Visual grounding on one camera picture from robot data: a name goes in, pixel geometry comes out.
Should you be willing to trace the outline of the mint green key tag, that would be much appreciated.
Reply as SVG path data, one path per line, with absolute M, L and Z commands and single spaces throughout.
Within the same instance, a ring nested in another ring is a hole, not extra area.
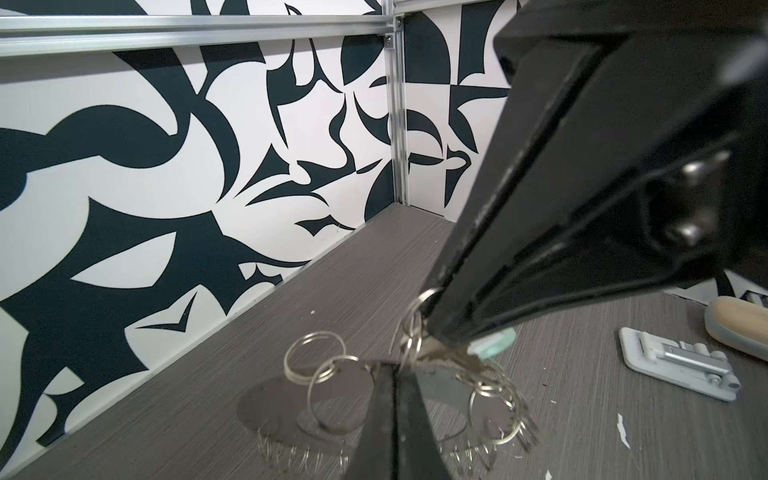
M 509 349 L 516 340 L 517 332 L 515 328 L 506 328 L 473 340 L 468 345 L 467 353 L 483 361 L 489 360 Z

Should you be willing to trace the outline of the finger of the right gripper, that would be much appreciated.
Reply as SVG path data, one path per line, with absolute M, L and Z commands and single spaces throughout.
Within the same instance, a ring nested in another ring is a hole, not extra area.
M 426 283 L 450 347 L 730 270 L 767 282 L 767 5 L 532 1 L 511 87 Z

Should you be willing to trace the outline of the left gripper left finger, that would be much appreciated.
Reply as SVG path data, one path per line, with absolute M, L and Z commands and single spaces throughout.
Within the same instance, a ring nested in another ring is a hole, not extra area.
M 395 478 L 395 394 L 397 369 L 380 364 L 361 436 L 344 480 Z

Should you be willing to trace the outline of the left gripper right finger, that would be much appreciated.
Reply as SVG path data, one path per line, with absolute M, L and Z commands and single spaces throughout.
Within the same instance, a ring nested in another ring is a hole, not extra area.
M 396 377 L 395 478 L 450 479 L 432 431 L 417 376 L 413 370 Z

